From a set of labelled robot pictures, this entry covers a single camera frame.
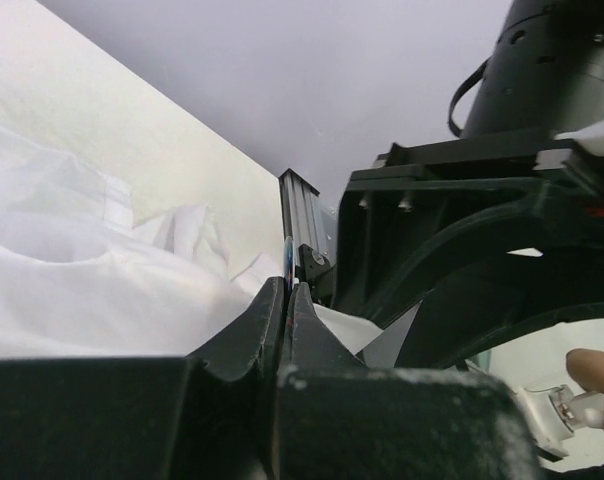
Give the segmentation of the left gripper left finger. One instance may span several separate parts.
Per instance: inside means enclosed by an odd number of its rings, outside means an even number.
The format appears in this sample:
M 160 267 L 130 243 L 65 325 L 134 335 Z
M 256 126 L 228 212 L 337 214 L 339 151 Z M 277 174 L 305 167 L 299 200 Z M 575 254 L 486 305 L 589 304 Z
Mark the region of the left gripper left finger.
M 271 479 L 286 288 L 185 356 L 0 360 L 0 479 Z

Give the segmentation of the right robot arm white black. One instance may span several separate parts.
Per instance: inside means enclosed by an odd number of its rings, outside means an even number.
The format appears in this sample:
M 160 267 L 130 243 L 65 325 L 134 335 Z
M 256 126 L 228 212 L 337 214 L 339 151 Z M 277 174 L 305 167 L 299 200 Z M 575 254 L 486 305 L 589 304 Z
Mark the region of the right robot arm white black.
M 516 1 L 448 142 L 394 145 L 341 200 L 334 309 L 388 328 L 392 363 L 448 368 L 559 323 L 604 317 L 604 1 Z

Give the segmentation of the blue round brooch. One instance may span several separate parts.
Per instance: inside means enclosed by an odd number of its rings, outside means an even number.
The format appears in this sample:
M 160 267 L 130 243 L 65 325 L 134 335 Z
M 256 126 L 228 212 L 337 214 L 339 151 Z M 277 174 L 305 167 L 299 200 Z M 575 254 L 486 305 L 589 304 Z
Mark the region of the blue round brooch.
M 283 278 L 288 292 L 293 289 L 295 281 L 295 252 L 294 241 L 291 236 L 287 236 L 284 241 L 283 249 Z

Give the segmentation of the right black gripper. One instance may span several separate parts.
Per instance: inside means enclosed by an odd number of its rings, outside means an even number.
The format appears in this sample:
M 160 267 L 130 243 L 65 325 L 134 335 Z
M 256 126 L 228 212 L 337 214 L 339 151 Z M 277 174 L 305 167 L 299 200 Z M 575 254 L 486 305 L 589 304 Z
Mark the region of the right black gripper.
M 520 131 L 394 146 L 353 173 L 334 309 L 388 327 L 417 314 L 397 363 L 446 368 L 559 323 L 604 318 L 604 173 Z

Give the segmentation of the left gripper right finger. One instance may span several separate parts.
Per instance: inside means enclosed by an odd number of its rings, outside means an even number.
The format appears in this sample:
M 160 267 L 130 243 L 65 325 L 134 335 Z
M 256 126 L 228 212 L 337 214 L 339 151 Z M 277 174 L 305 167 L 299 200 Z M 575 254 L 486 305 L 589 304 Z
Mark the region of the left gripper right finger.
M 447 370 L 370 368 L 294 287 L 277 382 L 283 479 L 539 479 L 506 386 Z

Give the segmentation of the white garment shirt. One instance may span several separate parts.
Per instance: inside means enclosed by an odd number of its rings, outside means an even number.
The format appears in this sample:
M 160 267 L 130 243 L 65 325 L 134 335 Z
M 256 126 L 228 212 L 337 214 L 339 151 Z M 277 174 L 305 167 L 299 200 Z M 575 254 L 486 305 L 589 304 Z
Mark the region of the white garment shirt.
M 231 274 L 206 205 L 135 224 L 125 183 L 0 127 L 0 359 L 185 355 L 281 271 Z

